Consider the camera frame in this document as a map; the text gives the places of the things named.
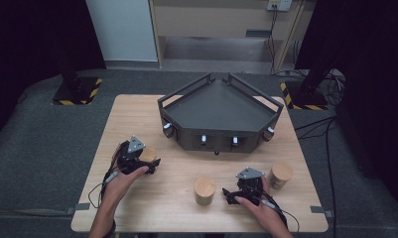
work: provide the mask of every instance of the black and yellow hazard tape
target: black and yellow hazard tape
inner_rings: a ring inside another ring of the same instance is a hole
[[[289,109],[301,109],[301,110],[328,110],[325,105],[298,105],[292,100],[291,94],[284,82],[280,84],[282,88],[283,95],[285,96],[286,105]]]
[[[69,106],[69,105],[87,105],[90,104],[93,101],[94,96],[97,93],[97,90],[99,89],[100,83],[102,83],[102,79],[98,79],[94,85],[94,87],[92,88],[92,91],[90,92],[90,96],[89,98],[86,98],[84,100],[53,100],[52,104],[53,105],[65,105],[65,106]]]

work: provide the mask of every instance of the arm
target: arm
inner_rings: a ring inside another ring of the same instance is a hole
[[[265,178],[261,178],[263,182],[264,190],[269,193],[269,184]],[[254,205],[251,201],[244,197],[236,196],[235,199],[245,208],[247,208],[257,219],[263,229],[269,232],[275,238],[289,238],[293,237],[291,232],[289,232],[288,228],[282,222],[282,219],[279,217],[278,213],[272,208],[260,204],[259,206]]]
[[[111,230],[118,203],[127,193],[128,188],[130,188],[134,180],[148,170],[148,167],[142,167],[129,175],[118,173],[106,186],[105,195],[102,197],[102,202],[97,209],[96,216],[90,228],[89,238],[102,238]]]

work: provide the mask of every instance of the round wooden block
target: round wooden block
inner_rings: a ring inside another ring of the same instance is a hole
[[[153,148],[146,147],[140,155],[140,161],[153,162],[156,159],[156,151]]]
[[[209,205],[216,191],[216,184],[213,178],[200,177],[195,181],[196,203],[199,205]]]
[[[288,163],[275,163],[268,177],[270,187],[282,188],[292,178],[292,174],[293,170]]]

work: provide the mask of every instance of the power outlet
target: power outlet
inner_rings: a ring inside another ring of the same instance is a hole
[[[269,0],[267,4],[267,11],[274,11],[276,9],[281,12],[287,12],[291,8],[293,0]]]

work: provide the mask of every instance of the light wood tabletop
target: light wood tabletop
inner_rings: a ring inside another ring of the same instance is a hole
[[[155,149],[162,161],[153,175],[138,178],[121,200],[115,214],[117,232],[264,232],[244,207],[227,204],[222,188],[238,191],[237,173],[251,167],[268,175],[276,162],[286,162],[293,169],[293,177],[282,189],[271,190],[276,202],[298,219],[300,232],[328,229],[325,215],[311,211],[311,206],[321,204],[286,108],[270,142],[250,154],[216,156],[213,152],[185,151],[164,135],[157,102],[160,97],[115,98],[79,203],[89,202],[88,194],[102,182],[117,146],[135,135],[146,148]],[[215,182],[216,191],[206,206],[198,205],[195,199],[195,180],[200,177],[210,177]],[[91,194],[94,202],[99,191]],[[92,205],[88,210],[76,211],[71,228],[88,232],[95,214]],[[285,215],[290,231],[296,231],[296,221]]]

